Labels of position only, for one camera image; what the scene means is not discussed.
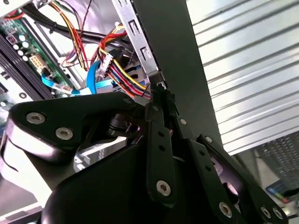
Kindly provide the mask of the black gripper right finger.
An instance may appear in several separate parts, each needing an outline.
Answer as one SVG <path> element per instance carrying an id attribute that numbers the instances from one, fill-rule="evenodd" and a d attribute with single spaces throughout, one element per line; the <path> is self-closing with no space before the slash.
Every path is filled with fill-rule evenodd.
<path id="1" fill-rule="evenodd" d="M 187 187 L 196 220 L 203 224 L 287 224 L 281 208 L 215 140 L 195 137 L 179 116 L 175 97 L 163 91 L 163 110 L 174 131 L 175 150 L 191 177 Z"/>

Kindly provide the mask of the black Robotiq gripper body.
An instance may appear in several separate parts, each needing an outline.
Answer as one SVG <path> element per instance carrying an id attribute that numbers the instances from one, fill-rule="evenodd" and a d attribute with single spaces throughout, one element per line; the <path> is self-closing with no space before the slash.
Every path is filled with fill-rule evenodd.
<path id="1" fill-rule="evenodd" d="M 185 161 L 173 160 L 174 204 L 157 189 L 148 190 L 146 153 L 127 147 L 61 182 L 42 211 L 43 224 L 200 224 L 187 187 Z"/>

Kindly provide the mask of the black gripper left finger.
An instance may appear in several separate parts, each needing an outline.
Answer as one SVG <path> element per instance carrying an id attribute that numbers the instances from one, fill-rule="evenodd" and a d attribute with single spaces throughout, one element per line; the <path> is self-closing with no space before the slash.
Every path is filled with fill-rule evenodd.
<path id="1" fill-rule="evenodd" d="M 146 105 L 122 92 L 32 101 L 13 106 L 4 131 L 5 177 L 45 207 L 67 178 L 131 146 L 146 153 L 147 189 L 174 204 L 171 132 L 161 84 Z"/>

